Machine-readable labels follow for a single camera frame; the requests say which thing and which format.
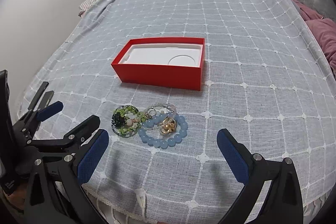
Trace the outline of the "red open box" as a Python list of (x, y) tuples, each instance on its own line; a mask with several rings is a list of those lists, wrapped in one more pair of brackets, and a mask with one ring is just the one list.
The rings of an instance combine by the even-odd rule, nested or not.
[(125, 44), (111, 66), (124, 83), (200, 91), (204, 59), (204, 38), (138, 38)]

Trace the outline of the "grey checked bedspread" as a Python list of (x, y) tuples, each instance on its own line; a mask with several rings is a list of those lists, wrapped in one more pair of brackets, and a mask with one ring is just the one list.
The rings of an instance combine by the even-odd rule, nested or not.
[[(130, 40), (205, 40), (200, 91), (124, 84), (111, 62)], [(335, 185), (335, 78), (291, 0), (98, 0), (27, 87), (23, 114), (43, 81), (63, 111), (38, 139), (60, 138), (95, 114), (109, 147), (84, 189), (100, 207), (149, 223), (217, 223), (242, 189), (217, 147), (226, 128), (268, 160), (290, 157), (303, 219)], [(189, 125), (167, 149), (111, 128), (121, 105), (171, 103)]]

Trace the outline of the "pink blanket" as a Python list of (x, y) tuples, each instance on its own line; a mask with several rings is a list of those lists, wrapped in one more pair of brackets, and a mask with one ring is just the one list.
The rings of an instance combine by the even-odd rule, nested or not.
[(303, 20), (311, 30), (323, 54), (325, 55), (333, 73), (335, 74), (336, 61), (336, 32), (335, 22), (332, 19), (324, 18), (315, 10), (307, 7), (298, 0), (291, 0), (300, 13)]

